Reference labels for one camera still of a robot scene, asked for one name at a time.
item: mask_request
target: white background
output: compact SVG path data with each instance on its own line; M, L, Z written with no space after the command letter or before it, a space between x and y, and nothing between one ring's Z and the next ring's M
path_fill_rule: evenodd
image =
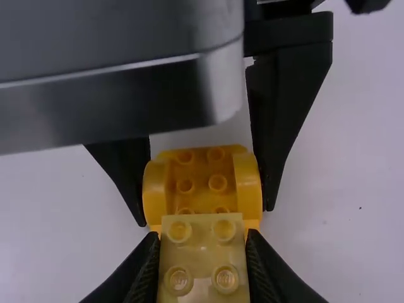
M404 302L404 2L318 10L335 13L334 63L261 230L330 302ZM153 155L227 143L251 147L247 106L151 138ZM78 302L146 232L83 147L0 157L0 302Z

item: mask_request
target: yellow lego brick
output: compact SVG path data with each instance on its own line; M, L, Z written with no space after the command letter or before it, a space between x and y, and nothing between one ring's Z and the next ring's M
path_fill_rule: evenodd
M157 302L249 302L241 213L162 218Z
M160 232L162 216L242 213L247 227L259 229L261 179L254 154L241 145L164 151L143 177L143 209Z

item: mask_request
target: yellow duplo brick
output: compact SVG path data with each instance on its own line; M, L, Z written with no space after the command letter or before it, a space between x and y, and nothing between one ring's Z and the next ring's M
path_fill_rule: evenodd
M164 215L242 213L259 229L261 179L254 154L241 145L163 151L143 176L143 209L160 233Z

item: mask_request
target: black plastic bracket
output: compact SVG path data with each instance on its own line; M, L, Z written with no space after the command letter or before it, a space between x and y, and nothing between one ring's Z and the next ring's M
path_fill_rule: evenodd
M251 303L327 303L254 229L248 231L246 259Z
M80 303L156 302L160 239L149 232L103 284Z
M85 148L114 181L138 225L146 226L142 185L150 161L149 138L89 144Z
M346 0L355 14L369 14L384 9L390 0Z
M261 38L248 43L261 55L246 69L246 84L263 210L271 211L288 154L332 63L333 15L257 22L251 26L260 27Z

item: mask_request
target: lego stud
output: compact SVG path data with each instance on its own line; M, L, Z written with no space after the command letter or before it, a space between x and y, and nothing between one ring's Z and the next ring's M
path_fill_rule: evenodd
M181 194L191 194L194 191L194 182L190 179L178 181L177 191Z
M167 233L168 238L171 242L176 244L185 243L192 234L191 224L183 221L175 221L171 224L169 232Z
M212 147L208 150L208 161L219 162L225 158L225 150L221 147Z
M227 179L223 175L213 175L209 178L208 185L211 191L220 194L227 188Z
M239 273L230 264L216 268L211 279L213 286L223 295L232 294L239 287Z
M225 206L218 206L213 210L213 213L230 213L230 210Z
M177 161L181 165L191 164L194 160L194 153L191 150L183 150L177 154Z
M212 225L212 231L219 243L229 243L235 236L235 223L226 219L216 221Z
M194 279L187 268L173 266L164 275L164 285L172 295L182 297L191 291Z
M177 210L177 215L193 215L194 213L195 211L188 207L180 208L179 210Z

